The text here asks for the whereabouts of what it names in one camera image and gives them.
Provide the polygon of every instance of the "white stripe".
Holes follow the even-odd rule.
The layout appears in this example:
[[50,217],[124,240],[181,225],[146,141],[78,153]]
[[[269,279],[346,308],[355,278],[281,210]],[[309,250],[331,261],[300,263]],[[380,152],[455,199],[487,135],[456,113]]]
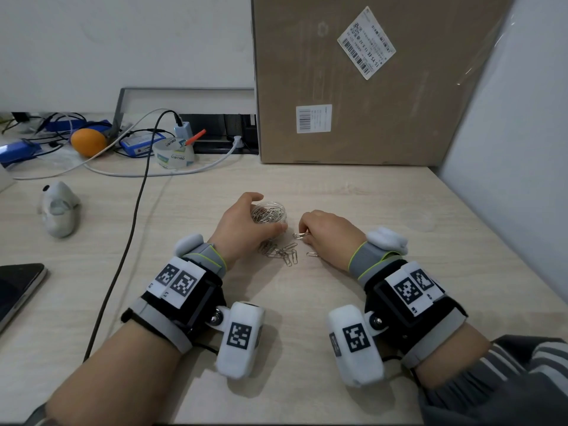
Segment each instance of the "white stripe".
[[506,365],[509,367],[509,369],[511,371],[513,371],[515,374],[519,375],[520,372],[517,370],[517,368],[515,368],[515,366],[511,365],[511,363],[505,359],[503,356],[501,356],[501,354],[499,354],[497,351],[493,351],[493,350],[489,350],[489,352],[491,354],[493,354],[493,356],[495,356],[496,358],[498,358],[499,360],[501,360],[501,362],[503,363],[503,365]]
[[556,362],[559,365],[563,365],[566,369],[568,369],[568,360],[563,357],[557,356],[556,354],[547,353],[546,351],[539,351],[533,356],[533,359],[537,358],[552,360],[553,362]]
[[566,354],[568,354],[567,343],[539,343],[533,351],[533,356],[541,348],[554,348],[556,350],[564,351]]
[[507,381],[507,377],[503,375],[503,373],[499,369],[493,366],[493,364],[489,360],[482,357],[481,359],[479,359],[479,361],[483,363],[485,366],[487,366],[489,369],[491,369],[491,371],[494,372],[495,375],[497,375],[501,380]]
[[548,365],[540,365],[530,371],[530,374],[534,374],[536,372],[540,372],[545,374],[550,380],[563,392],[566,396],[568,396],[568,379],[562,373],[558,372],[553,367]]
[[509,352],[507,350],[505,350],[502,346],[500,346],[498,343],[493,343],[493,346],[499,348],[503,354],[505,356],[507,356],[507,358],[521,371],[526,371],[526,369],[519,363],[517,362],[517,360],[511,355],[509,354]]

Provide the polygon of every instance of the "person's right hand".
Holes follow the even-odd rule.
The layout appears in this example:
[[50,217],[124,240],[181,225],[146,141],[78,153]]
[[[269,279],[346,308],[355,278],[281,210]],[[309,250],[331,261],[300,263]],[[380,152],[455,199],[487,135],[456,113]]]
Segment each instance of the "person's right hand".
[[347,271],[352,255],[367,240],[349,220],[318,209],[302,215],[298,229],[299,233],[309,231],[302,240],[323,260]]

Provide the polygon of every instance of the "person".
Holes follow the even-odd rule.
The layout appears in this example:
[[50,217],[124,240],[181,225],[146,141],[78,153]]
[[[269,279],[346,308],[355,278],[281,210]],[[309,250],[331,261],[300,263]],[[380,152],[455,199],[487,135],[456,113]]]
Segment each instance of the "person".
[[[252,202],[261,199],[259,193],[244,193],[223,214],[209,242],[198,252],[192,246],[190,261],[230,270],[262,241],[282,234],[286,223],[252,221]],[[324,211],[305,213],[298,229],[309,231],[303,241],[323,260],[345,271],[366,244],[366,235],[351,222]],[[143,320],[128,319],[25,424],[152,424],[182,357],[180,344]],[[425,424],[559,425],[568,419],[568,345],[559,339],[503,336],[490,342],[462,322],[414,372]]]

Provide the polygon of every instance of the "orange ball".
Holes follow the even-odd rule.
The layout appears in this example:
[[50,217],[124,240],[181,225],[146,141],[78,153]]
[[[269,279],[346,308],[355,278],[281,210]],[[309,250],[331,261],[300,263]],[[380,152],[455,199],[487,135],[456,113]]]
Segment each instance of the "orange ball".
[[93,157],[107,147],[103,133],[92,128],[81,128],[71,135],[71,146],[83,157]]

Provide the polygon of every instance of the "desk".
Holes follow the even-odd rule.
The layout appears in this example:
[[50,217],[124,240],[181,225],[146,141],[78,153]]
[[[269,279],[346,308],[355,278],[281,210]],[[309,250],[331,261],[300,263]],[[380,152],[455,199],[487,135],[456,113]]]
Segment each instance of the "desk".
[[[93,165],[142,171],[143,161],[119,165],[118,159],[107,156]],[[53,169],[30,161],[17,170]],[[66,240],[48,236],[36,214],[45,180],[18,182],[0,193],[0,264],[40,261],[51,271],[0,337],[0,422],[25,419],[80,365],[123,252],[141,182],[84,168],[61,179],[83,203],[81,225]],[[207,238],[245,190],[286,207],[290,229],[284,245],[302,213],[315,208],[343,215],[362,230],[385,225],[408,236],[409,257],[436,275],[487,337],[568,337],[566,305],[430,170],[262,165],[257,157],[232,156],[204,173],[148,180],[96,347],[118,328],[120,313],[171,257],[175,242],[193,231]],[[343,385],[325,318],[345,304],[363,308],[364,294],[349,276],[306,257],[307,251],[298,246],[293,267],[255,253],[227,274],[229,304],[252,301],[266,308],[252,376],[228,382],[215,372],[211,353],[192,350],[180,366],[164,421],[421,422],[416,386],[396,361],[387,363],[382,383],[365,390]],[[210,337],[212,345],[219,343],[219,334]]]

